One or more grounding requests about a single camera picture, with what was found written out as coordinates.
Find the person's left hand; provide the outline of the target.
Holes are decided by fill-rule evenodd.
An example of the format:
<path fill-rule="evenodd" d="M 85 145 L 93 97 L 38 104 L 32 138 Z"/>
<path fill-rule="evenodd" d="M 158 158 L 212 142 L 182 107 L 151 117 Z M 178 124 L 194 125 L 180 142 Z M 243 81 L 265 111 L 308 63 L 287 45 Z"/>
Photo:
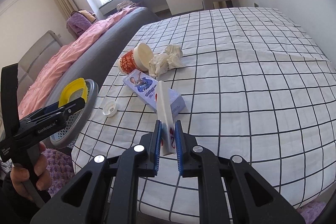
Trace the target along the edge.
<path fill-rule="evenodd" d="M 52 185 L 52 178 L 49 171 L 47 170 L 48 162 L 43 152 L 46 150 L 45 144 L 41 141 L 39 143 L 39 158 L 34 165 L 34 172 L 38 176 L 39 180 L 36 183 L 38 190 L 48 190 Z M 33 196 L 31 196 L 26 189 L 24 182 L 30 179 L 30 173 L 28 169 L 23 168 L 21 165 L 15 165 L 10 173 L 10 178 L 15 191 L 22 197 L 35 201 Z"/>

